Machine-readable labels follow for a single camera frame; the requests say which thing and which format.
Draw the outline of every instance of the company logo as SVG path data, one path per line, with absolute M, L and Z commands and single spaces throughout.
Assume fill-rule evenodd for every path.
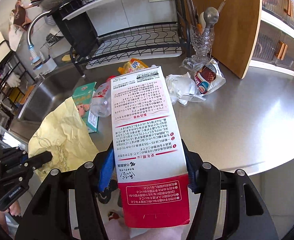
M 18 187 L 18 189 L 16 189 L 12 194 L 10 194 L 9 197 L 11 198 L 12 196 L 14 196 L 21 189 L 22 189 L 21 187 Z

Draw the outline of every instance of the red and white box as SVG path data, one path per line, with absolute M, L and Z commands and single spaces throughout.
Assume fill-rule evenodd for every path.
M 126 225 L 189 224 L 186 159 L 161 67 L 113 78 L 111 105 Z

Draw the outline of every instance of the silver screw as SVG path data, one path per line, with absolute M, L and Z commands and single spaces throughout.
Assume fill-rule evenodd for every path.
M 210 168 L 211 168 L 211 164 L 210 164 L 210 163 L 203 163 L 203 164 L 202 164 L 202 167 L 203 167 L 204 169 L 210 169 Z
M 237 170 L 239 176 L 244 176 L 246 173 L 243 170 Z
M 85 168 L 90 169 L 94 166 L 94 164 L 92 162 L 87 162 L 85 163 Z
M 50 172 L 50 174 L 53 175 L 53 176 L 57 175 L 58 173 L 59 173 L 59 170 L 58 169 L 53 169 Z

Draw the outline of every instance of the yellow paper bag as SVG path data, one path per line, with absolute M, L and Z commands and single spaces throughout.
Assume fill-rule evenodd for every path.
M 61 172 L 76 170 L 85 162 L 92 161 L 98 153 L 72 97 L 49 113 L 30 139 L 29 157 L 44 151 L 51 152 L 53 158 L 36 170 L 41 181 L 51 169 L 57 168 Z

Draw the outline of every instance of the sink basin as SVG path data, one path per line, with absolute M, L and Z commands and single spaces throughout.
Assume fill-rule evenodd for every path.
M 80 74 L 74 66 L 62 67 L 49 73 L 29 95 L 18 119 L 42 122 L 51 111 L 72 96 L 79 78 Z

